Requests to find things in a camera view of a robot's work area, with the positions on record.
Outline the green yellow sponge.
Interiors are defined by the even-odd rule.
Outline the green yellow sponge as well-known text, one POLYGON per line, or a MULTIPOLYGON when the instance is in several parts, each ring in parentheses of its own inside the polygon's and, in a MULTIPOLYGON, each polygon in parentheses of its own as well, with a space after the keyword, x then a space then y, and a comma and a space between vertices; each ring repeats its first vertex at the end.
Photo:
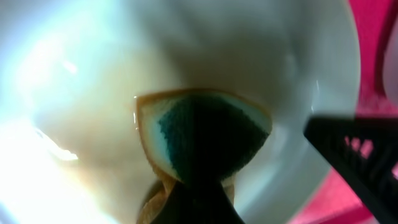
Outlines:
POLYGON ((235 175, 272 131, 269 114, 241 97, 216 90, 154 93, 137 99, 137 127, 146 158, 162 188, 143 206, 151 223, 177 182, 192 195, 190 223, 204 223, 206 188, 234 185, 235 175))

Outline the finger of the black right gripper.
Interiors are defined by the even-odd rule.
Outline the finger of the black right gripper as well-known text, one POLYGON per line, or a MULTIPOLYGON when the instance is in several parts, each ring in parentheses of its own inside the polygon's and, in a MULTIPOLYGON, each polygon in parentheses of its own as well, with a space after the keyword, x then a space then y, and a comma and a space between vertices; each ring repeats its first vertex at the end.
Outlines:
POLYGON ((303 134, 379 223, 397 223, 397 118, 312 116, 303 134))

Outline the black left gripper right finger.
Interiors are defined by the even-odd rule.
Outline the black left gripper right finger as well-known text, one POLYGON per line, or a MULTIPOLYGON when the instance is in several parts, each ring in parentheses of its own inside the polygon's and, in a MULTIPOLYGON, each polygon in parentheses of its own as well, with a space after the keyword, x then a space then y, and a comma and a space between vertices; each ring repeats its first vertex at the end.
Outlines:
POLYGON ((220 182, 212 182, 204 196, 204 218, 206 224, 244 224, 234 208, 234 185, 223 187, 220 182))

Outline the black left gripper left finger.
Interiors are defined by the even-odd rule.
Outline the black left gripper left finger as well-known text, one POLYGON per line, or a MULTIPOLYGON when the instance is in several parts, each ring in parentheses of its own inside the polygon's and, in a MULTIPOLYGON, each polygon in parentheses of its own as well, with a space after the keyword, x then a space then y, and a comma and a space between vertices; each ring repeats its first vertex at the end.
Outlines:
POLYGON ((192 195, 183 183, 177 182, 151 224, 189 224, 192 212, 192 195))

